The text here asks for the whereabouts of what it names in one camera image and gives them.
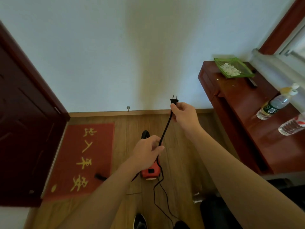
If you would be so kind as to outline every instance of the bottle cap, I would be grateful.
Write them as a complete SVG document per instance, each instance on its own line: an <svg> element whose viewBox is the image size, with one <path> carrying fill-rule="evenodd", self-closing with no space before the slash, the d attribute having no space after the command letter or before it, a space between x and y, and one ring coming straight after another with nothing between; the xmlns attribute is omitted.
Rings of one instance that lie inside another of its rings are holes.
<svg viewBox="0 0 305 229"><path fill-rule="evenodd" d="M288 92L289 95L291 96L295 96L296 94L298 94L298 91L295 90L295 89L291 89L289 92Z"/></svg>
<svg viewBox="0 0 305 229"><path fill-rule="evenodd" d="M297 89L297 88L299 88L299 86L300 86L300 85L298 85L297 83L293 83L293 84L291 85L291 88L292 88L292 89Z"/></svg>

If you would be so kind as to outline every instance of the wooden desk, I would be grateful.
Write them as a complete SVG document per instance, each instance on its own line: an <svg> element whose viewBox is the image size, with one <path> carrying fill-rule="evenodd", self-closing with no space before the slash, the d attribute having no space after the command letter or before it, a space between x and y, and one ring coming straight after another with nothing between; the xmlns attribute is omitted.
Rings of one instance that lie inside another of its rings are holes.
<svg viewBox="0 0 305 229"><path fill-rule="evenodd" d="M204 61L198 79L245 165L260 175L305 170L305 130L290 136L278 132L299 111L288 104L268 120L256 116L278 92L259 72L253 78L258 87L252 88L246 78L226 79L214 61Z"/></svg>

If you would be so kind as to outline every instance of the hand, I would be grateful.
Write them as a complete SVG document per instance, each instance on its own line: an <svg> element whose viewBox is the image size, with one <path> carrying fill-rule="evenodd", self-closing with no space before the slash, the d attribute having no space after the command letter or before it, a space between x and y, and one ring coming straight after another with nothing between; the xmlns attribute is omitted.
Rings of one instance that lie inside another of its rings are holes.
<svg viewBox="0 0 305 229"><path fill-rule="evenodd" d="M178 122L190 139L193 132L202 129L197 117L196 109L187 103L177 102L177 105L171 104L170 109L173 112L173 119Z"/></svg>
<svg viewBox="0 0 305 229"><path fill-rule="evenodd" d="M136 144L129 159L132 160L137 172L151 167L157 156L164 150L163 145L158 146L159 142L160 137L153 135L149 138L139 140Z"/></svg>

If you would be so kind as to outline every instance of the green basket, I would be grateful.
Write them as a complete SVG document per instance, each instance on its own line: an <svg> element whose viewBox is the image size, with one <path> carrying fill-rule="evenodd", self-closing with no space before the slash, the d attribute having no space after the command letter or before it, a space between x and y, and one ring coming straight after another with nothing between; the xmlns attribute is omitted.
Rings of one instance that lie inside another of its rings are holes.
<svg viewBox="0 0 305 229"><path fill-rule="evenodd" d="M219 70L222 72L222 74L227 78L242 78L242 77L254 77L254 74L252 71L247 67L246 64L244 64L242 61L240 61L238 58L232 58L232 59L218 59L214 58L214 61L216 65L218 66ZM241 73L237 76L229 76L220 66L228 63L229 65L234 66L237 70L239 70Z"/></svg>

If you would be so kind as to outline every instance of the door panel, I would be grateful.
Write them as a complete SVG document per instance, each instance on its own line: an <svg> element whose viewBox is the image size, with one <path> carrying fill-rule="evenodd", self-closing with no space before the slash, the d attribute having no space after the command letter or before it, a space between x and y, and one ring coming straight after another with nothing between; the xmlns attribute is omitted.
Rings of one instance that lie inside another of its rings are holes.
<svg viewBox="0 0 305 229"><path fill-rule="evenodd" d="M40 197L65 124L0 47L0 204Z"/></svg>

